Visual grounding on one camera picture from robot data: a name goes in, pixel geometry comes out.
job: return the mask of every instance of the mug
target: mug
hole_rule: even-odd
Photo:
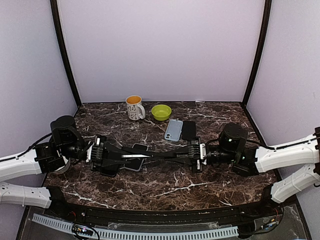
[[[146,111],[142,106],[142,98],[137,95],[129,96],[126,98],[126,108],[128,110],[129,119],[139,120],[146,117]]]

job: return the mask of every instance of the green bowl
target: green bowl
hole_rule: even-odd
[[[171,108],[169,106],[163,105],[163,104],[156,105],[151,110],[151,113],[152,113],[154,119],[158,120],[158,121],[167,120],[170,117],[171,112],[172,112]]]

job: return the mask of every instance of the black frame post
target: black frame post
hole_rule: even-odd
[[[61,27],[61,22],[60,22],[58,3],[57,3],[57,0],[50,0],[50,3],[51,3],[51,11],[52,11],[52,18],[53,18],[56,38],[58,40],[65,73],[66,73],[66,76],[67,76],[69,84],[70,84],[73,98],[75,100],[77,107],[79,108],[82,105],[82,102],[81,102],[81,99],[79,96],[79,92],[78,92],[78,89],[76,86],[75,78],[72,73],[68,54],[67,54],[66,44],[65,44],[64,35],[62,32],[62,27]]]
[[[257,77],[257,72],[258,72],[262,52],[263,52],[264,45],[265,45],[266,35],[267,35],[267,29],[268,29],[270,12],[271,12],[271,5],[272,5],[272,0],[265,0],[258,45],[256,47],[256,52],[255,52],[255,56],[254,56],[254,60],[253,60],[253,65],[252,65],[249,81],[246,86],[245,94],[244,94],[244,97],[242,100],[242,104],[245,107],[248,104],[248,101],[249,101],[249,98],[250,98],[250,95],[251,95],[251,92],[254,87],[256,77]]]

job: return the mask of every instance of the dark marble surface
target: dark marble surface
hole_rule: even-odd
[[[164,139],[169,121],[153,119],[151,108],[159,102],[144,102],[146,118],[129,120],[125,103],[84,104],[75,116],[77,128],[86,140],[95,134],[108,137],[117,147],[146,144],[151,151],[166,151],[185,146],[186,141]],[[202,142],[218,137],[227,123],[241,124],[249,138],[257,136],[238,103],[166,102],[171,119],[196,122]],[[276,182],[273,171],[259,176],[241,177],[231,166],[207,166],[203,173],[164,160],[146,160],[140,172],[121,168],[115,178],[92,172],[81,162],[61,175],[48,174],[45,186],[59,186],[68,202],[122,210],[196,210],[240,205],[258,201],[262,190]]]

